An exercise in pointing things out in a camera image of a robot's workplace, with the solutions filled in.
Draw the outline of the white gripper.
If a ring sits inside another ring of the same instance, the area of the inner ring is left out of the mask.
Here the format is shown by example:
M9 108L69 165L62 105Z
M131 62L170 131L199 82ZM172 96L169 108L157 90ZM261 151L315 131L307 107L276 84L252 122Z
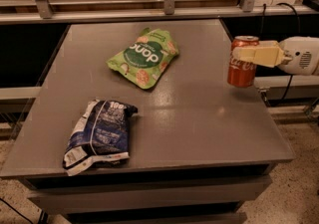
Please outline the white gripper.
M319 75L319 38L290 37L280 43L260 41L257 46L235 47L232 56L239 61L278 68L292 75Z

